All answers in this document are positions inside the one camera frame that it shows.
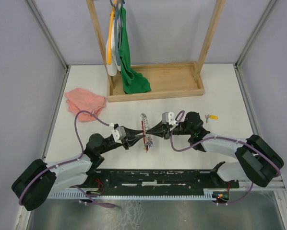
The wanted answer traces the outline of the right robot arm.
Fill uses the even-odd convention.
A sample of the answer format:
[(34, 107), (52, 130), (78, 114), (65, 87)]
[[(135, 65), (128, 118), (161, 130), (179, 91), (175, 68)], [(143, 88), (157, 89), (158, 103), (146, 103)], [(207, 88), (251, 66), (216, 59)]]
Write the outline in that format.
[(173, 139), (173, 136), (189, 135), (189, 147), (181, 151), (194, 149), (226, 155), (236, 162), (224, 162), (210, 175), (215, 187), (222, 187), (233, 180), (250, 180), (257, 186), (267, 187), (284, 166), (282, 158), (258, 135), (249, 138), (228, 138), (207, 131), (197, 112), (181, 111), (178, 117), (174, 113), (163, 113), (162, 121), (147, 130), (148, 135)]

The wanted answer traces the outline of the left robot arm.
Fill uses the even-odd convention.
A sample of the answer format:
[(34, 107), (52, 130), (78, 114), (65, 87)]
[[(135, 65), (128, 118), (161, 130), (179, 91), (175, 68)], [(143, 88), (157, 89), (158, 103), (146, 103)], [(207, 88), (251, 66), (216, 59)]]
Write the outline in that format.
[(92, 134), (79, 156), (64, 161), (34, 160), (12, 184), (19, 204), (32, 211), (56, 192), (75, 185), (91, 187), (96, 182), (93, 171), (104, 161), (103, 153), (124, 147), (128, 150), (144, 137), (142, 131), (123, 126), (112, 130), (109, 137)]

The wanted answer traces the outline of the grey key holder with rings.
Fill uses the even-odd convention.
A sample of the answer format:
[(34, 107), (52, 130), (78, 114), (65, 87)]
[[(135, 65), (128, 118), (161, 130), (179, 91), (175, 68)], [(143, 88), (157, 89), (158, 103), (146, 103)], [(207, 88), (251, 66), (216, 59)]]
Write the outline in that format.
[(141, 127), (142, 127), (142, 132), (143, 132), (143, 144), (144, 144), (144, 150), (146, 152), (149, 151), (149, 149), (153, 146), (153, 139), (151, 137), (151, 135), (147, 134), (147, 131), (150, 129), (149, 128), (149, 124), (148, 124), (148, 119), (145, 113), (141, 113)]

